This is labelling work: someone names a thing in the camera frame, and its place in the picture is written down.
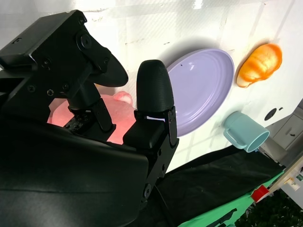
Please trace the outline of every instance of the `orange croissant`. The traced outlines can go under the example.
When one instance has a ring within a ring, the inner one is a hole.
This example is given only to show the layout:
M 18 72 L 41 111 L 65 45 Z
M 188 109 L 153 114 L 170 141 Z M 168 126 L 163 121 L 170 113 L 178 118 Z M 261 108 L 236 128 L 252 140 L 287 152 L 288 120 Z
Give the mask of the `orange croissant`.
M 265 44 L 253 51 L 239 70 L 237 84 L 248 87 L 260 80 L 269 78 L 280 68 L 282 51 L 276 44 Z

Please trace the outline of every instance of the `light blue cup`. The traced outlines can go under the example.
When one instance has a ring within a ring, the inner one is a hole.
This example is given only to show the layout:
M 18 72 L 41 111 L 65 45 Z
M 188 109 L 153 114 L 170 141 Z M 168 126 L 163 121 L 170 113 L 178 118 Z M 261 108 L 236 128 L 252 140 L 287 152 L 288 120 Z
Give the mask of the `light blue cup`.
M 241 112 L 229 115 L 223 123 L 223 135 L 238 149 L 250 153 L 269 137 L 269 131 Z

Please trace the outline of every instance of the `green surface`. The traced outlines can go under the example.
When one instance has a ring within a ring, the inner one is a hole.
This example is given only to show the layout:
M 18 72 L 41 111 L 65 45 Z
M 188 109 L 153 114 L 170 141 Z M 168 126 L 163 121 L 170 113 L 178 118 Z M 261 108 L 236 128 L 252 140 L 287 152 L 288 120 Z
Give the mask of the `green surface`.
M 267 181 L 263 185 L 265 187 L 269 187 L 282 174 L 283 172 L 278 174 L 271 180 Z M 226 203 L 216 209 L 213 209 L 187 222 L 184 222 L 183 224 L 180 225 L 180 227 L 206 227 L 212 224 L 213 222 L 217 221 L 218 219 L 220 219 L 222 216 L 230 212 L 232 209 L 236 208 L 237 211 L 233 213 L 231 219 L 224 222 L 227 226 L 229 224 L 234 224 L 236 220 L 238 220 L 241 217 L 241 215 L 246 211 L 246 209 L 254 202 L 254 200 L 251 198 L 251 194 L 253 193 L 253 191 L 254 190 L 239 197 L 234 201 Z

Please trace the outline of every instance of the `lavender plate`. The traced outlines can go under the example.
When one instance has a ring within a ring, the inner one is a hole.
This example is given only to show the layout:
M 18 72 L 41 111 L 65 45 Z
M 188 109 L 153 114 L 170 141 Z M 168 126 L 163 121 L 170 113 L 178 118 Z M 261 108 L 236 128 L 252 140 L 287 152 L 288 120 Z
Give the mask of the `lavender plate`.
M 234 64 L 225 51 L 204 49 L 183 56 L 167 71 L 180 137 L 203 125 L 222 105 L 232 86 Z

